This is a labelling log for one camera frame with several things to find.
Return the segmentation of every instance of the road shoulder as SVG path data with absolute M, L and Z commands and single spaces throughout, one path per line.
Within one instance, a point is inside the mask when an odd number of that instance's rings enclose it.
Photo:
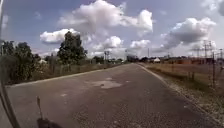
M 150 70 L 147 65 L 141 64 L 139 66 L 149 74 L 162 81 L 166 87 L 172 91 L 175 91 L 178 95 L 192 103 L 205 116 L 212 119 L 215 123 L 224 126 L 224 109 L 223 106 L 220 107 L 220 102 L 218 101 L 220 97 L 208 95 L 197 90 L 191 90 L 185 86 L 181 86 L 180 82 L 177 82 L 172 78 Z

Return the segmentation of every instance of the field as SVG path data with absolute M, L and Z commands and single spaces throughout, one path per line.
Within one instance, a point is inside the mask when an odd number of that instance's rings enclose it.
M 209 86 L 217 93 L 224 92 L 224 72 L 221 65 L 196 64 L 148 64 L 151 70 L 157 70 L 182 79 L 190 79 Z

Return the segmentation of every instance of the cloud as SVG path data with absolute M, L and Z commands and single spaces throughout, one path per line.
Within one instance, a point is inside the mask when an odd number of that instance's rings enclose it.
M 206 8 L 208 11 L 217 10 L 222 0 L 203 0 L 201 6 Z
M 148 47 L 149 43 L 150 43 L 150 40 L 132 41 L 130 45 L 130 49 L 140 50 L 140 49 Z
M 201 42 L 192 44 L 190 50 L 191 51 L 197 51 L 197 50 L 202 51 L 205 49 L 205 44 L 207 45 L 207 48 L 209 48 L 211 50 L 216 49 L 216 43 L 214 41 L 207 41 L 207 42 L 201 41 Z
M 222 16 L 224 16 L 224 1 L 220 2 L 218 11 Z
M 167 15 L 167 12 L 166 11 L 164 11 L 164 10 L 161 10 L 161 11 L 159 11 L 159 13 L 161 14 L 161 15 Z
M 61 43 L 64 40 L 64 36 L 65 34 L 70 31 L 72 33 L 78 33 L 77 31 L 75 31 L 74 29 L 61 29 L 59 31 L 54 31 L 54 32 L 43 32 L 40 35 L 40 40 L 43 43 L 48 43 L 48 44 L 57 44 L 57 43 Z
M 97 51 L 102 51 L 102 50 L 104 51 L 107 49 L 122 47 L 122 44 L 123 44 L 123 40 L 121 40 L 119 37 L 111 36 L 110 38 L 106 39 L 104 42 L 94 45 L 93 49 Z
M 219 12 L 219 14 L 224 16 L 224 0 L 203 0 L 201 6 L 207 9 L 207 14 Z
M 209 18 L 187 18 L 184 22 L 177 23 L 167 34 L 161 35 L 167 43 L 155 51 L 162 52 L 179 44 L 189 45 L 207 39 L 215 25 L 216 23 Z
M 96 0 L 89 5 L 81 5 L 71 13 L 59 18 L 58 24 L 63 27 L 72 27 L 84 34 L 95 34 L 105 31 L 109 27 L 134 27 L 145 34 L 152 31 L 152 13 L 142 10 L 137 17 L 126 16 L 126 3 L 115 6 L 104 0 Z
M 35 12 L 34 15 L 35 15 L 35 19 L 37 19 L 37 20 L 42 19 L 42 15 L 39 12 Z
M 8 15 L 4 15 L 3 19 L 2 19 L 2 28 L 6 28 L 9 22 L 9 16 Z

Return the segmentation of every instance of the road edge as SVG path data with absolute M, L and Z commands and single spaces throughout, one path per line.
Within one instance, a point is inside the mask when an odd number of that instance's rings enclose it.
M 7 88 L 16 88 L 16 87 L 27 86 L 27 85 L 30 86 L 30 85 L 37 84 L 37 83 L 45 83 L 45 82 L 54 81 L 54 80 L 71 78 L 71 77 L 81 76 L 81 75 L 85 75 L 85 74 L 91 74 L 91 73 L 95 73 L 95 72 L 107 71 L 107 70 L 118 68 L 118 67 L 124 66 L 124 65 L 125 64 L 118 65 L 118 66 L 115 66 L 115 67 L 112 67 L 112 68 L 107 68 L 107 69 L 98 69 L 98 70 L 82 72 L 82 73 L 77 73 L 77 74 L 71 74 L 71 75 L 65 75 L 65 76 L 59 76 L 59 77 L 54 77 L 54 78 L 49 78 L 49 79 L 43 79 L 43 80 L 37 80 L 37 81 L 31 81 L 31 82 L 25 82 L 25 83 L 19 83 L 19 84 L 14 84 L 14 85 L 6 85 L 6 87 Z
M 215 123 L 217 123 L 218 125 L 220 125 L 220 126 L 224 126 L 218 119 L 216 119 L 216 118 L 214 118 L 210 113 L 208 113 L 208 112 L 206 112 L 203 108 L 201 108 L 199 105 L 197 105 L 197 103 L 195 103 L 192 99 L 190 99 L 187 95 L 184 95 L 184 94 L 182 94 L 182 93 L 180 93 L 180 92 L 178 92 L 177 90 L 174 90 L 173 88 L 171 88 L 169 85 L 168 85 L 168 83 L 166 82 L 166 80 L 162 77 L 162 76 L 160 76 L 160 75 L 158 75 L 158 74 L 156 74 L 156 73 L 154 73 L 154 72 L 152 72 L 152 71 L 150 71 L 149 69 L 147 69 L 147 68 L 145 68 L 144 66 L 142 66 L 142 65 L 139 65 L 139 64 L 137 64 L 139 67 L 141 67 L 143 70 L 145 70 L 146 72 L 148 72 L 149 74 L 151 74 L 151 75 L 153 75 L 154 77 L 156 77 L 157 79 L 159 79 L 161 82 L 163 82 L 164 83 L 164 85 L 167 87 L 167 88 L 169 88 L 169 89 L 171 89 L 172 91 L 174 91 L 174 92 L 176 92 L 178 95 L 180 95 L 181 97 L 183 97 L 185 100 L 187 100 L 189 103 L 191 103 L 192 105 L 194 105 L 198 110 L 200 110 L 201 112 L 202 112 L 202 114 L 205 114 L 207 117 L 209 117 L 210 119 L 212 119 Z

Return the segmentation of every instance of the roadside grass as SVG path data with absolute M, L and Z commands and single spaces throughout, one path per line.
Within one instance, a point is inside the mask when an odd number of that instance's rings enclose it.
M 208 84 L 205 84 L 204 82 L 201 82 L 197 79 L 193 79 L 191 75 L 185 75 L 185 74 L 177 74 L 172 73 L 168 71 L 163 71 L 161 69 L 148 67 L 149 70 L 154 71 L 162 76 L 169 77 L 170 79 L 175 80 L 176 82 L 181 83 L 180 85 L 186 86 L 189 89 L 199 90 L 202 92 L 211 92 L 211 88 Z
M 119 66 L 121 64 L 108 64 L 107 68 L 112 68 Z M 25 80 L 25 81 L 20 81 L 19 83 L 23 82 L 31 82 L 31 81 L 37 81 L 37 80 L 44 80 L 44 79 L 50 79 L 50 78 L 55 78 L 55 77 L 60 77 L 60 76 L 66 76 L 66 75 L 72 75 L 72 74 L 77 74 L 77 73 L 83 73 L 83 72 L 89 72 L 89 71 L 94 71 L 94 70 L 100 70 L 104 69 L 103 64 L 86 64 L 86 65 L 71 65 L 70 70 L 66 67 L 62 66 L 55 66 L 54 71 L 49 68 L 49 65 L 44 65 L 42 66 L 41 70 L 35 71 L 32 74 L 31 79 Z
M 217 93 L 218 90 L 211 87 L 209 83 L 201 81 L 206 76 L 197 74 L 197 78 L 201 77 L 201 79 L 195 79 L 191 73 L 183 73 L 183 71 L 172 72 L 170 69 L 161 68 L 161 65 L 141 65 L 162 76 L 169 88 L 185 96 L 201 108 L 202 111 L 224 126 L 224 97 Z

